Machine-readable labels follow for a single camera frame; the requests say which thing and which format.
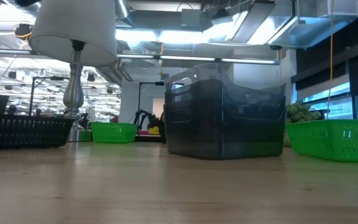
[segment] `fluorescent light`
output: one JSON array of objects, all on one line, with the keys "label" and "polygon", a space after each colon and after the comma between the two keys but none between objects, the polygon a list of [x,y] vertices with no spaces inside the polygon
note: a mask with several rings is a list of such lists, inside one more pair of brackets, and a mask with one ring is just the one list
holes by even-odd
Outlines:
[{"label": "fluorescent light", "polygon": [[257,59],[237,59],[237,58],[222,58],[222,62],[231,63],[253,63],[262,65],[279,65],[280,63],[276,60],[257,60]]},{"label": "fluorescent light", "polygon": [[153,55],[131,55],[131,54],[118,54],[118,58],[129,58],[129,59],[153,59]]},{"label": "fluorescent light", "polygon": [[12,7],[6,4],[0,4],[0,21],[9,22],[33,22],[34,18],[31,18],[26,13],[20,12],[16,7]]},{"label": "fluorescent light", "polygon": [[279,38],[287,29],[289,29],[296,21],[298,20],[297,17],[294,17],[285,27],[283,27],[280,31],[278,31],[267,43],[272,44]]},{"label": "fluorescent light", "polygon": [[[30,93],[0,93],[2,96],[19,96],[19,97],[30,97]],[[63,94],[40,94],[40,93],[34,93],[34,96],[44,96],[44,97],[56,97],[56,98],[63,98]]]},{"label": "fluorescent light", "polygon": [[166,60],[194,60],[194,61],[204,61],[204,62],[213,62],[215,58],[210,57],[186,57],[186,56],[168,56],[168,55],[161,55],[161,59]]},{"label": "fluorescent light", "polygon": [[118,29],[116,30],[116,39],[126,42],[156,41],[157,36],[152,30]]},{"label": "fluorescent light", "polygon": [[19,54],[19,55],[31,55],[29,50],[7,50],[0,49],[0,54]]},{"label": "fluorescent light", "polygon": [[168,44],[198,44],[202,42],[202,33],[192,31],[166,30],[161,33],[158,41]]}]

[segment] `yellow cable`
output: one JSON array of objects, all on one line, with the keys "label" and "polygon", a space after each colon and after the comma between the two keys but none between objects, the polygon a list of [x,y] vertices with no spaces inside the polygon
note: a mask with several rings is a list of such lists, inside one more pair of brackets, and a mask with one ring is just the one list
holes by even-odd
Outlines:
[{"label": "yellow cable", "polygon": [[329,90],[328,90],[328,105],[327,105],[327,119],[329,116],[329,102],[331,101],[331,88],[333,85],[333,68],[334,68],[334,0],[331,1],[331,44],[329,50]]},{"label": "yellow cable", "polygon": [[26,35],[16,35],[16,37],[29,37],[32,33],[26,34]]},{"label": "yellow cable", "polygon": [[25,46],[25,44],[26,44],[26,42],[27,42],[28,39],[29,39],[29,36],[27,36],[27,37],[25,38],[25,41],[24,41],[23,44],[20,46],[19,50],[23,50],[23,47]]},{"label": "yellow cable", "polygon": [[280,85],[283,84],[283,82],[282,82],[282,67],[281,67],[282,60],[283,60],[283,49],[280,49]]}]

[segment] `green basket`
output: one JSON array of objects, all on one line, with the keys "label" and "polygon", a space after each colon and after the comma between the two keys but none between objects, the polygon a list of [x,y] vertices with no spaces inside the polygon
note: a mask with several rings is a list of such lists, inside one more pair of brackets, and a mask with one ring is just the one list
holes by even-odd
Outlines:
[{"label": "green basket", "polygon": [[137,126],[127,123],[92,122],[94,142],[127,143],[135,141]]},{"label": "green basket", "polygon": [[333,119],[287,125],[295,152],[334,161],[358,162],[358,120]]}]

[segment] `transparent container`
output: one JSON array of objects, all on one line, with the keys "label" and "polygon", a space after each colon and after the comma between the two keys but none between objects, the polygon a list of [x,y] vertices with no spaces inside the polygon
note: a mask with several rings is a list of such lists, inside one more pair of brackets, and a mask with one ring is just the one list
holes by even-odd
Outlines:
[{"label": "transparent container", "polygon": [[233,84],[220,64],[198,65],[165,80],[168,151],[200,159],[279,156],[285,85]]}]

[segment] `black basket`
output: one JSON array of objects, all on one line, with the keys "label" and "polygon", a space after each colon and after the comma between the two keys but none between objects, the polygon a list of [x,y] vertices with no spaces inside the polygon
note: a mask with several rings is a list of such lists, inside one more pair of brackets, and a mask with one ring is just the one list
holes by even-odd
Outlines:
[{"label": "black basket", "polygon": [[0,149],[64,146],[73,122],[0,114]]}]

